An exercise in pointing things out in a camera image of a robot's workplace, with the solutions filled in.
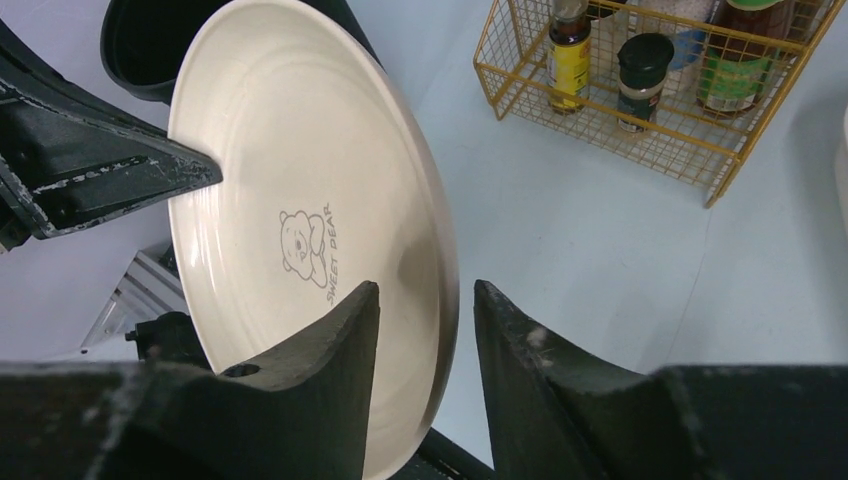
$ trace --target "white countertop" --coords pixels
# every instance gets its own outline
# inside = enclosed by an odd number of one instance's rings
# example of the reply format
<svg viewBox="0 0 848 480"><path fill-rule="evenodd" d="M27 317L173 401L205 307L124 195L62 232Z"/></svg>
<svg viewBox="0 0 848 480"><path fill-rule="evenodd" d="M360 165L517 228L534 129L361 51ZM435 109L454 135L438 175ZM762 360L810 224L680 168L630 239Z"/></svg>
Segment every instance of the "white countertop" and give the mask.
<svg viewBox="0 0 848 480"><path fill-rule="evenodd" d="M68 79L164 126L167 107L132 99L100 66L107 3L6 0L0 17ZM453 210L462 313L435 427L460 446L491 463L471 315L478 278L640 372L848 361L848 240L833 180L848 12L728 193L705 210L694 187L523 119L496 121L471 64L488 1L438 0L430 12L411 0L351 3L415 108ZM136 250L167 239L158 205L0 256L0 359L76 348Z"/></svg>

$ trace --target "seasoning bottle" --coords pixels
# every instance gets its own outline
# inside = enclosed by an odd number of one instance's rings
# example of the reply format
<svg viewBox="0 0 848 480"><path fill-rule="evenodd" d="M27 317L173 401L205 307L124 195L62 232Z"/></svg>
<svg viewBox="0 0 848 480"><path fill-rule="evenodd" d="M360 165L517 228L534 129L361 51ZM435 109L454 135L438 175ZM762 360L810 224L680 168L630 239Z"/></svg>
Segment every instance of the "seasoning bottle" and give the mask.
<svg viewBox="0 0 848 480"><path fill-rule="evenodd" d="M612 1L618 4L627 3L627 0ZM593 55L592 66L589 70L591 78L612 76L611 72L615 69L615 54L627 40L627 22L630 12L592 4L589 5L588 16L592 21Z"/></svg>
<svg viewBox="0 0 848 480"><path fill-rule="evenodd" d="M592 26L586 16L587 0L558 0L550 30L548 86L557 92L589 97L589 46ZM574 113L578 102L551 94L549 103L559 114Z"/></svg>
<svg viewBox="0 0 848 480"><path fill-rule="evenodd" d="M648 10L673 17L705 22L713 13L714 0L642 0ZM698 67L707 32L682 23L645 20L646 32L664 33L674 43L674 58L668 66L668 79L664 90L679 92L688 89L698 77Z"/></svg>
<svg viewBox="0 0 848 480"><path fill-rule="evenodd" d="M624 42L618 51L618 111L654 122L674 44L661 33L642 33ZM622 118L618 126L630 133L645 131Z"/></svg>
<svg viewBox="0 0 848 480"><path fill-rule="evenodd" d="M783 40L794 0L725 0L715 24ZM754 108L765 90L777 49L747 39L710 34L697 100L704 111L735 117Z"/></svg>

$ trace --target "bear drawing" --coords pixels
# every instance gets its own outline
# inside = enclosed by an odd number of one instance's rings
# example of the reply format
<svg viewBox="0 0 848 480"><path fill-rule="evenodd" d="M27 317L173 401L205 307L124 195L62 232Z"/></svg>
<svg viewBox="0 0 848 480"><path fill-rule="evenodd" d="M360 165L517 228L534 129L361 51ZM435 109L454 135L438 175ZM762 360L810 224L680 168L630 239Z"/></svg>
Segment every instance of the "bear drawing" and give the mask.
<svg viewBox="0 0 848 480"><path fill-rule="evenodd" d="M304 280L312 280L321 288L327 286L327 264L324 261L324 219L307 216L299 211L294 215L280 212L280 245L283 267L294 270Z"/></svg>

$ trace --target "wire basket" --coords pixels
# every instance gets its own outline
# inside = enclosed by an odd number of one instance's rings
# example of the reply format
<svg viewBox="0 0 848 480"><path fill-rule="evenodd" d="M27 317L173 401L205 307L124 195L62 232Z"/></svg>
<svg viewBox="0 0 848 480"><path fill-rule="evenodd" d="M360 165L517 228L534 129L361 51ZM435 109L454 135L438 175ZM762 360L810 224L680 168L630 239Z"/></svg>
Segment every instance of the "wire basket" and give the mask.
<svg viewBox="0 0 848 480"><path fill-rule="evenodd" d="M513 113L702 187L709 208L727 191L843 3L845 0L796 0L787 40L775 40L630 4L590 0L592 5L612 8L617 13L592 22L597 34L593 33L591 43L588 99L557 92L559 97L584 106L570 115L558 114L549 105L554 93L547 85L546 72L553 10L550 0L495 0L474 56L474 67L499 120ZM598 29L600 22L605 22L603 29ZM702 109L696 101L697 78L707 67L699 58L684 75L694 76L695 81L678 77L666 84L654 123L616 111L616 53L624 41L644 32L671 36L692 29L706 33L701 36L705 39L701 56L713 33L743 41L745 47L741 51L728 51L749 53L749 45L753 50L757 44L774 50L772 66L761 80L755 105L735 117ZM672 81L679 83L670 86ZM618 127L619 118L646 130L627 133Z"/></svg>

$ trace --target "black container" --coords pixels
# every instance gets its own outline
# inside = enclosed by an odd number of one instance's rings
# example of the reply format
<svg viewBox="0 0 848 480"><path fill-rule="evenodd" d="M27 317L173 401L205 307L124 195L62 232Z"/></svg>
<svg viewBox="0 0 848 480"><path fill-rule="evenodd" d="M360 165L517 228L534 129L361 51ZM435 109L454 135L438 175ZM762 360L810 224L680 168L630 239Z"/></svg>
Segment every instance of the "black container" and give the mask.
<svg viewBox="0 0 848 480"><path fill-rule="evenodd" d="M170 105L191 41L206 20L229 2L112 0L100 34L100 56L106 73L134 97ZM304 3L341 25L377 58L345 0Z"/></svg>

